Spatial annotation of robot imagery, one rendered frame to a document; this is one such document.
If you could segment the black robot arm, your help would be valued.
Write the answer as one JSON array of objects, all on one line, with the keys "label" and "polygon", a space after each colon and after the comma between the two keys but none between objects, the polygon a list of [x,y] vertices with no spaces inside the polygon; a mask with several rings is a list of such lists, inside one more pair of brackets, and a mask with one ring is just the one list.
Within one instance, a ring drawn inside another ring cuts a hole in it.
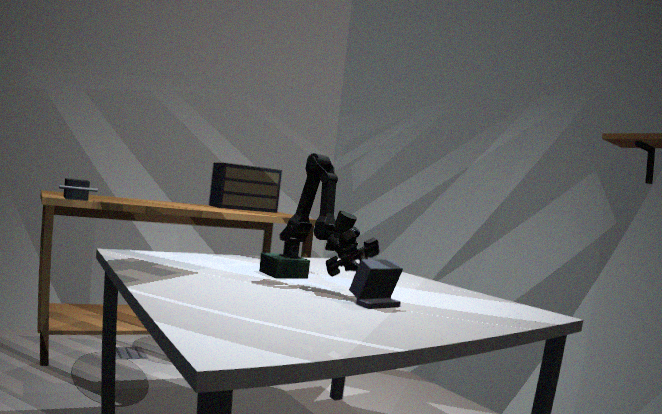
[{"label": "black robot arm", "polygon": [[314,235],[319,240],[327,240],[325,250],[329,251],[335,251],[336,243],[343,253],[346,247],[352,244],[358,245],[356,238],[360,235],[360,231],[354,226],[357,217],[340,210],[337,219],[334,218],[338,177],[330,158],[326,155],[310,154],[306,162],[306,173],[307,178],[296,213],[279,234],[280,240],[284,241],[283,255],[280,256],[301,259],[298,257],[299,246],[300,242],[305,242],[310,234],[312,223],[309,221],[309,214],[320,180],[322,181],[320,214],[315,222]]}]

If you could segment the dark blue sloped panel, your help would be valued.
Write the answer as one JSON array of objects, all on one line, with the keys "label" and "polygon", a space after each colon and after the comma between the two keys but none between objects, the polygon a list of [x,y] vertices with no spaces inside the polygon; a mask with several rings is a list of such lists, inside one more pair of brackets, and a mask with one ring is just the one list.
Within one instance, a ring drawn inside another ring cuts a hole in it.
[{"label": "dark blue sloped panel", "polygon": [[349,290],[367,309],[401,307],[391,298],[403,268],[394,260],[361,259]]}]

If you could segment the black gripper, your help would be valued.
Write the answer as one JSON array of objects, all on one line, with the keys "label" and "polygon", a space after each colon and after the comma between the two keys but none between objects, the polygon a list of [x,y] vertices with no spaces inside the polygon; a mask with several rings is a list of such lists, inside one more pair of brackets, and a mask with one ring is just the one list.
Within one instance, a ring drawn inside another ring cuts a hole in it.
[{"label": "black gripper", "polygon": [[[338,244],[335,244],[335,252],[338,254],[338,257],[341,258],[338,260],[337,256],[334,256],[328,260],[326,260],[326,268],[327,272],[330,275],[330,277],[335,277],[340,274],[339,266],[344,266],[345,271],[352,271],[356,272],[358,269],[359,264],[355,260],[360,260],[361,259],[366,259],[368,260],[369,258],[372,258],[380,253],[379,251],[379,243],[376,238],[371,238],[367,241],[364,242],[364,246],[357,249],[357,245],[350,245],[346,247],[345,252],[343,253],[340,249]],[[337,261],[338,260],[338,261]]]}]

